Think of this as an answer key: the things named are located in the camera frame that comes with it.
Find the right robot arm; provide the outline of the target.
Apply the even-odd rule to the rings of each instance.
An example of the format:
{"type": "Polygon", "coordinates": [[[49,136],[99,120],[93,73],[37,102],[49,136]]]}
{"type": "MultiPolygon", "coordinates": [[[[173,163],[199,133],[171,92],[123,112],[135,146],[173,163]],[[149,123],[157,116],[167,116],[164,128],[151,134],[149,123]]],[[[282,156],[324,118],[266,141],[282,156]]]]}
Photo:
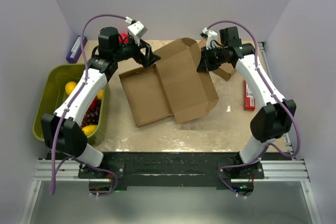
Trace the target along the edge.
{"type": "Polygon", "coordinates": [[[251,43],[242,43],[237,27],[228,27],[218,33],[204,28],[201,32],[206,44],[201,48],[197,72],[215,71],[228,63],[244,78],[257,104],[257,114],[250,122],[251,137],[239,152],[240,162],[234,173],[246,178],[253,171],[251,164],[258,162],[269,145],[289,132],[296,111],[294,100],[287,100],[267,76],[251,43]]]}

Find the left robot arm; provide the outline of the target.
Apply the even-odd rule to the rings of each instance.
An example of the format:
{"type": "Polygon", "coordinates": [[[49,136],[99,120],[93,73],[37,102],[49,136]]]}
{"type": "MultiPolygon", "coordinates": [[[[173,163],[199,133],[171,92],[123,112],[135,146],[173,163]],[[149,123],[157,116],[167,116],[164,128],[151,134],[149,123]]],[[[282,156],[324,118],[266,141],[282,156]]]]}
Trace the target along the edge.
{"type": "Polygon", "coordinates": [[[73,92],[54,113],[45,113],[41,118],[46,146],[90,165],[91,173],[97,178],[108,174],[109,165],[102,161],[103,153],[88,143],[81,129],[86,111],[116,72],[118,62],[133,58],[144,68],[149,68],[160,59],[153,53],[151,45],[142,40],[147,28],[140,21],[127,29],[127,41],[120,37],[115,27],[100,30],[98,45],[92,51],[88,69],[83,72],[73,92]]]}

